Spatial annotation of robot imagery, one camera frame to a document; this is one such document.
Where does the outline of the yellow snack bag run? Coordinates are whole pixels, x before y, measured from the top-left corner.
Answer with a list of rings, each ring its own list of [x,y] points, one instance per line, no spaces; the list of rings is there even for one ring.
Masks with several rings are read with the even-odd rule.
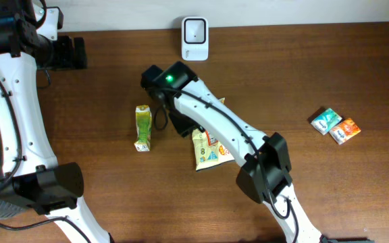
[[[192,131],[196,171],[209,169],[234,161],[230,151],[210,132],[195,129]]]

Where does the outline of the green yellow juice carton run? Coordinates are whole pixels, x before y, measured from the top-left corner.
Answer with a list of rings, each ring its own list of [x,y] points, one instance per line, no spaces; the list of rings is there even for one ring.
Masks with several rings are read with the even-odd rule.
[[[152,115],[148,105],[139,105],[135,110],[137,139],[134,143],[138,152],[151,150]]]

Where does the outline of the teal tissue pack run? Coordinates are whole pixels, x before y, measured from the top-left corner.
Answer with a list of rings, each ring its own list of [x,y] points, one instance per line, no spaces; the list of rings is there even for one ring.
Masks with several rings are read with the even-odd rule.
[[[342,117],[333,109],[327,108],[320,113],[312,122],[311,125],[322,135],[327,134],[334,126],[342,121]]]

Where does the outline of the orange tissue pack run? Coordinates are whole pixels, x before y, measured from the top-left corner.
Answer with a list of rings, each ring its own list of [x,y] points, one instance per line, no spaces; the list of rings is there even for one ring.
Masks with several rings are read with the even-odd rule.
[[[348,118],[334,126],[329,131],[329,134],[339,145],[341,145],[357,135],[360,131],[361,129],[359,126],[351,118]]]

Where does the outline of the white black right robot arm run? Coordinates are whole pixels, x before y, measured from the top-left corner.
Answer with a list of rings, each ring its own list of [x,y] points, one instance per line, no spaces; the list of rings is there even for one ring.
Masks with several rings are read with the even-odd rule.
[[[287,242],[326,241],[296,197],[283,136],[268,136],[240,119],[181,61],[166,70],[152,65],[142,73],[140,85],[168,110],[181,136],[199,128],[229,150],[240,167],[238,187],[252,201],[269,209]]]

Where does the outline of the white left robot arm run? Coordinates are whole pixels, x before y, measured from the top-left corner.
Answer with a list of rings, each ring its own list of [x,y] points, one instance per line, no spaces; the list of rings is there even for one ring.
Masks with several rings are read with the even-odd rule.
[[[31,1],[0,1],[0,227],[32,209],[71,242],[111,242],[84,199],[76,163],[60,165],[38,101],[39,71],[87,67],[82,38],[60,36],[63,13]]]

